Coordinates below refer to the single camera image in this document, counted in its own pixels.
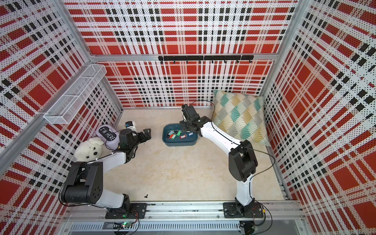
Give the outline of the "teal plastic storage box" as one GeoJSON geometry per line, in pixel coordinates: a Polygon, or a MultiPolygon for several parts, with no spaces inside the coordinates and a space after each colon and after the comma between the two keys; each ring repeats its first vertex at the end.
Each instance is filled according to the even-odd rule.
{"type": "MultiPolygon", "coordinates": [[[[162,134],[162,140],[163,142],[170,147],[174,146],[193,146],[196,144],[198,140],[198,134],[194,134],[193,136],[188,136],[184,139],[180,139],[180,136],[175,137],[174,140],[169,139],[169,137],[172,134],[176,134],[179,130],[182,131],[181,126],[179,123],[173,123],[173,124],[168,124],[164,127],[163,129],[163,134],[162,134]]],[[[183,132],[182,135],[188,135],[189,132],[183,132]]]]}

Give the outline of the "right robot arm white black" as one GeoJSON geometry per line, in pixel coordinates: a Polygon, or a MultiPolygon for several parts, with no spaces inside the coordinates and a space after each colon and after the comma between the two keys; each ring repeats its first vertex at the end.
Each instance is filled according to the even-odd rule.
{"type": "Polygon", "coordinates": [[[180,125],[183,131],[193,132],[210,140],[228,156],[229,172],[237,181],[236,214],[249,215],[255,207],[253,178],[258,166],[252,144],[229,136],[215,126],[211,119],[206,116],[201,117],[192,105],[184,104],[182,113],[183,120],[180,121],[180,125]]]}

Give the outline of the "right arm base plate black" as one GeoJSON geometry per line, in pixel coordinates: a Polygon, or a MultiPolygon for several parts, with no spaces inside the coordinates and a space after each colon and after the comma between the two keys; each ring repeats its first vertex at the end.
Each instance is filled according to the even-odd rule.
{"type": "Polygon", "coordinates": [[[257,202],[247,206],[237,202],[226,202],[222,205],[225,218],[264,218],[261,204],[257,202]]]}

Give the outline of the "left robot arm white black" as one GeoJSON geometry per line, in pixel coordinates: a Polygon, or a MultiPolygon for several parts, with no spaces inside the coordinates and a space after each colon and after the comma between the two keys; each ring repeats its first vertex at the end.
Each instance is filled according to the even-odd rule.
{"type": "Polygon", "coordinates": [[[98,160],[75,162],[63,184],[59,202],[66,207],[94,206],[106,208],[108,212],[130,214],[132,206],[129,196],[104,189],[104,173],[124,165],[135,158],[138,145],[151,139],[151,129],[136,132],[123,129],[119,145],[113,154],[98,160]]]}

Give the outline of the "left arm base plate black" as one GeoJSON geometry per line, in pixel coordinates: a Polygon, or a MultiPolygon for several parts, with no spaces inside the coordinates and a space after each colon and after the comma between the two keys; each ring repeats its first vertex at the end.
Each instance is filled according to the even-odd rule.
{"type": "Polygon", "coordinates": [[[125,208],[108,209],[106,219],[144,219],[147,203],[130,203],[125,208]]]}

